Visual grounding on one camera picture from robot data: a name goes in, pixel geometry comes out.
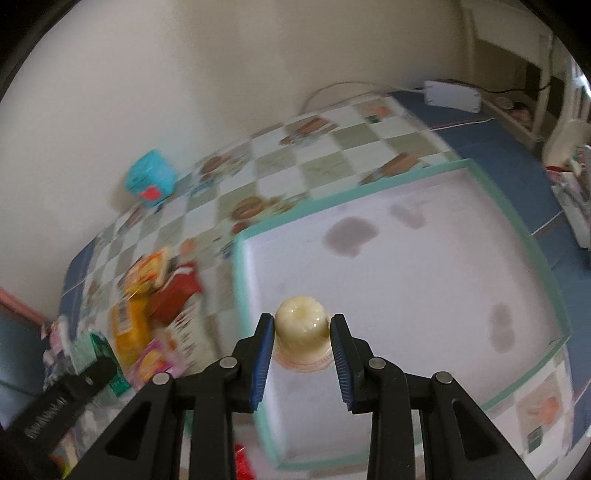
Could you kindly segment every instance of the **checkered tablecloth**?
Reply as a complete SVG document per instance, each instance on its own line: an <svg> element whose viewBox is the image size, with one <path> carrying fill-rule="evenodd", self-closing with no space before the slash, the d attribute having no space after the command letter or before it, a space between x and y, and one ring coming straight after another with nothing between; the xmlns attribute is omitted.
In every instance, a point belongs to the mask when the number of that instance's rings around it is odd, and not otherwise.
<svg viewBox="0 0 591 480"><path fill-rule="evenodd" d="M306 125L317 128L303 134ZM420 159L413 168L459 158L393 98L375 95L308 113L228 145L199 160L181 176L174 194L136 224L126 228L128 213L102 231L74 259L60 313L70 318L72 336L95 325L109 337L108 310L119 300L117 283L129 267L164 246L178 254L184 240L194 239L207 327L219 356L229 355L239 338L232 291L233 234L298 202L355 187L404 152ZM260 200L262 210L243 222L236 218L236 205L250 197ZM488 412L540 472L570 446L572 388L565 352ZM532 412L552 395L561 399L560 412L551 424L539 426ZM550 447L541 441L544 434L556 437Z"/></svg>

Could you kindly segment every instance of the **blue box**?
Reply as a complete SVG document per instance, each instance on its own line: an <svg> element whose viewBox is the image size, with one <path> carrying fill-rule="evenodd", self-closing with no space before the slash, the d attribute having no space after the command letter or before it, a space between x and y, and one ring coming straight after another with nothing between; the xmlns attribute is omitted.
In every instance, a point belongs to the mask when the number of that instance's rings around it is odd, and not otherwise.
<svg viewBox="0 0 591 480"><path fill-rule="evenodd" d="M176 181L174 169L160 152L152 150L129 169L125 187L147 206L153 207L172 195Z"/></svg>

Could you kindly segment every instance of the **red package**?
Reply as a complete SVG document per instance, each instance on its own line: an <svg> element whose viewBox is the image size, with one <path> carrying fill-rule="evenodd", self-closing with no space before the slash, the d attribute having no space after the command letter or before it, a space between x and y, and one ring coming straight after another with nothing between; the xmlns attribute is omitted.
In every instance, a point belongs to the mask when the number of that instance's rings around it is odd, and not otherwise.
<svg viewBox="0 0 591 480"><path fill-rule="evenodd" d="M148 315L156 324L166 327L181 313L185 302L192 295L202 293L195 262L179 265L162 288L150 298Z"/></svg>
<svg viewBox="0 0 591 480"><path fill-rule="evenodd" d="M235 443L234 453L236 454L236 480L255 480L251 464L248 461L248 458L246 458L244 445L241 443Z"/></svg>

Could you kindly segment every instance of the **red trim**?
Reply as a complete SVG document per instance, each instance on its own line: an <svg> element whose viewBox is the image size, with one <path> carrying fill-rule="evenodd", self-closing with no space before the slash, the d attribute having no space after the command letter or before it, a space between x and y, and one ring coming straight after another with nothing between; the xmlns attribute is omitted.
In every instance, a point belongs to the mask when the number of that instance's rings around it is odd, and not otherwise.
<svg viewBox="0 0 591 480"><path fill-rule="evenodd" d="M0 288L0 304L7 309L23 317L25 320L30 320L38 325L43 325L47 318L39 312L29 308L16 297L10 295L6 290Z"/></svg>

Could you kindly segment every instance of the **screw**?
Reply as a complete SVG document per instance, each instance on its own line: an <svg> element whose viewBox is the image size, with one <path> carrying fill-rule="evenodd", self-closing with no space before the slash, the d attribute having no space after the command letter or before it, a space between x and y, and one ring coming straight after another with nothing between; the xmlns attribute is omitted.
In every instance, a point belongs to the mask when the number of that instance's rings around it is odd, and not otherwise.
<svg viewBox="0 0 591 480"><path fill-rule="evenodd" d="M157 373L152 377L152 382L154 383L154 385L167 384L168 380L170 380L170 374L166 372Z"/></svg>
<svg viewBox="0 0 591 480"><path fill-rule="evenodd" d="M375 357L369 359L368 364L374 370L381 370L382 368L384 368L386 366L386 360L384 360L383 358L380 358L378 356L375 356Z"/></svg>
<svg viewBox="0 0 591 480"><path fill-rule="evenodd" d="M435 378L437 378L437 381L439 383L442 383L444 385L449 385L453 382L452 374L449 372L437 372L435 374Z"/></svg>
<svg viewBox="0 0 591 480"><path fill-rule="evenodd" d="M234 368L237 366L238 360L232 356L225 356L220 360L220 367L222 368Z"/></svg>

